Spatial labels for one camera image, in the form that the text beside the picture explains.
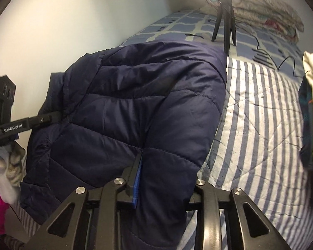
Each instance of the blue and white striped fabric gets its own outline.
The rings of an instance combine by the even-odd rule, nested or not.
[[[302,116],[298,84],[272,69],[229,59],[221,122],[198,176],[217,188],[240,187],[293,250],[313,240],[313,208],[299,150]],[[178,249],[194,249],[197,215]],[[223,245],[226,226],[221,214]]]

